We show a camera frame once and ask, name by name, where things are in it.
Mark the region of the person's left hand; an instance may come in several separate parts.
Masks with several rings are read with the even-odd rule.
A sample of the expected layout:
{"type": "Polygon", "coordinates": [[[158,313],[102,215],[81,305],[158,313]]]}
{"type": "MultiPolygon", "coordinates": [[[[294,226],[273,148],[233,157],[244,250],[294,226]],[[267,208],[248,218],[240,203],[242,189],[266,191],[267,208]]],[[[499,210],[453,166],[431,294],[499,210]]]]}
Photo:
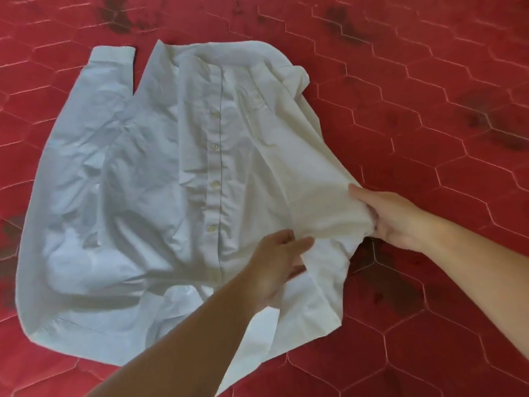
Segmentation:
{"type": "Polygon", "coordinates": [[[304,264],[302,255],[314,243],[315,239],[310,236],[297,239],[290,229],[269,234],[259,242],[249,263],[239,274],[255,312],[271,303],[288,281],[292,267],[304,264]]]}

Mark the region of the white button-up shirt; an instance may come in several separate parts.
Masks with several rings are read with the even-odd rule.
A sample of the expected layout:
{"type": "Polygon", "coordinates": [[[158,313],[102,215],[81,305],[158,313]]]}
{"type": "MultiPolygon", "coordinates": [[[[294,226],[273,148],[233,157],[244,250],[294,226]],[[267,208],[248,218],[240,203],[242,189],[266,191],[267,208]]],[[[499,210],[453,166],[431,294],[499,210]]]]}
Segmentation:
{"type": "Polygon", "coordinates": [[[312,236],[305,271],[250,321],[217,394],[342,325],[350,259],[374,229],[326,145],[302,66],[260,41],[96,46],[44,146],[21,236],[25,336],[123,366],[247,265],[312,236]]]}

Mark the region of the person's right forearm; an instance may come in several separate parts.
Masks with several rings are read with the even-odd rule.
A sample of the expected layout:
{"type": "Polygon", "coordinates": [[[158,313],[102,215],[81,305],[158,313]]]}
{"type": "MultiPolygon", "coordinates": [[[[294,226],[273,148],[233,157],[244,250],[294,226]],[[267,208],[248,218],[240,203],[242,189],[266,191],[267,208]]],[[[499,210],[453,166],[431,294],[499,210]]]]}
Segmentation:
{"type": "Polygon", "coordinates": [[[419,251],[529,359],[529,258],[430,213],[420,212],[413,228],[419,251]]]}

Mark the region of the person's left forearm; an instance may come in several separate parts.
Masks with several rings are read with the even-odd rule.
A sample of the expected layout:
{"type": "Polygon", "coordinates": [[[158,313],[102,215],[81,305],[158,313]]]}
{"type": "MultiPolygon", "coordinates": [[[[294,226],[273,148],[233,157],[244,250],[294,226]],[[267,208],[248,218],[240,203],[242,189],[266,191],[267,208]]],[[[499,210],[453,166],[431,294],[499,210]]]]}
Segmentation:
{"type": "Polygon", "coordinates": [[[86,397],[215,397],[251,319],[275,291],[230,281],[86,397]]]}

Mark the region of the person's right hand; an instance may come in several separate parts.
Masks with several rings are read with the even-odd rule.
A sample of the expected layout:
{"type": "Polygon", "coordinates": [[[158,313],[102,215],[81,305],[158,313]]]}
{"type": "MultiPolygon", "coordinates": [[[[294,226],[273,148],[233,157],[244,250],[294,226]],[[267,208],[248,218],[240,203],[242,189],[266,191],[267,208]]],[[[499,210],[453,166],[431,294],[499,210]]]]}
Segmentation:
{"type": "Polygon", "coordinates": [[[401,249],[425,252],[434,216],[397,193],[372,192],[379,202],[371,236],[401,249]]]}

